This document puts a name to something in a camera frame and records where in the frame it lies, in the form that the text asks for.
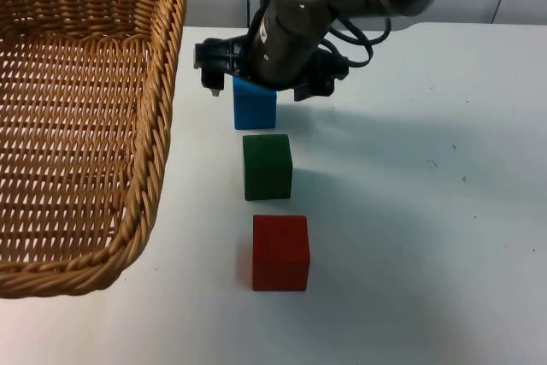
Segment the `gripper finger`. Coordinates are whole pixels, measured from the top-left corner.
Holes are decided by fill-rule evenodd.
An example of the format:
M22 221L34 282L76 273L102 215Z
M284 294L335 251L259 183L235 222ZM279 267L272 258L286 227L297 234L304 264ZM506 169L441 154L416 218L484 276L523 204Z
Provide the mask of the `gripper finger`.
M302 102L312 97L330 97L334 93L334 81L318 81L306 83L293 89L295 102Z
M213 68L203 68L201 70L202 86L210 90L213 97L218 97L224 90L225 74L221 70Z

